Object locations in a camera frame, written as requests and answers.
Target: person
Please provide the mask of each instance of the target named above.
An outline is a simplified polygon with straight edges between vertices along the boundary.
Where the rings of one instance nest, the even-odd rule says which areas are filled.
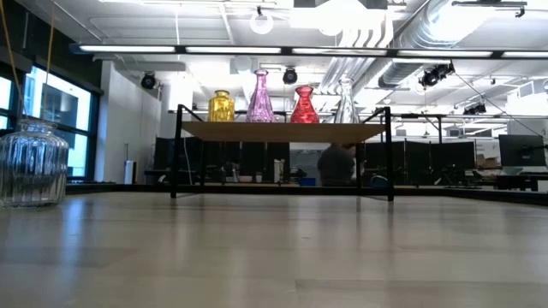
[[[324,187],[355,185],[355,144],[331,144],[318,160],[318,171]]]

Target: window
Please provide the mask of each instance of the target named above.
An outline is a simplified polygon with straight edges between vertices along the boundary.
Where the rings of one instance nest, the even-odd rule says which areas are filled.
[[[9,109],[11,100],[11,81],[0,77],[0,108]]]
[[[86,176],[87,136],[57,129],[54,134],[68,142],[68,176]]]
[[[46,72],[33,67],[25,79],[23,103],[24,114],[57,123],[54,134],[68,142],[67,176],[92,178],[94,155],[90,151],[95,148],[96,132],[91,114],[97,108],[96,98],[53,74],[46,84]]]
[[[8,128],[8,118],[0,115],[0,129]]]
[[[23,112],[80,130],[89,130],[92,94],[52,74],[46,85],[45,78],[46,73],[40,68],[33,67],[31,73],[27,74]]]

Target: wooden shelf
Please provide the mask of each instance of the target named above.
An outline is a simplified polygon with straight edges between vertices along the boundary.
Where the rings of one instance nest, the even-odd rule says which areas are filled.
[[[384,125],[184,121],[182,129],[204,141],[359,143]]]

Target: vase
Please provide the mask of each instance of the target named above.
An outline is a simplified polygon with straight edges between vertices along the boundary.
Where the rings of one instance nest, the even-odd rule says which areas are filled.
[[[265,69],[255,71],[257,75],[257,85],[251,96],[249,108],[247,108],[247,119],[249,122],[273,122],[274,113],[272,112],[271,98],[266,90],[266,75],[268,72]]]
[[[310,101],[313,89],[310,86],[299,86],[296,90],[299,101],[291,115],[291,123],[319,123],[319,117]]]
[[[342,78],[339,80],[341,86],[341,101],[335,114],[335,123],[360,123],[360,118],[354,106],[354,98],[352,97],[353,80],[350,78]]]
[[[215,91],[209,100],[209,121],[234,121],[234,100],[225,90]]]
[[[0,139],[0,205],[28,207],[61,202],[67,184],[69,144],[55,124],[20,121],[20,131]]]

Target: yellow glass vase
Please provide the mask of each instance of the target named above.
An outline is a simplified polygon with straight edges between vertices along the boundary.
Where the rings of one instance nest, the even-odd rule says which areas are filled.
[[[209,100],[209,121],[234,121],[234,100],[225,90],[215,91],[216,96]]]

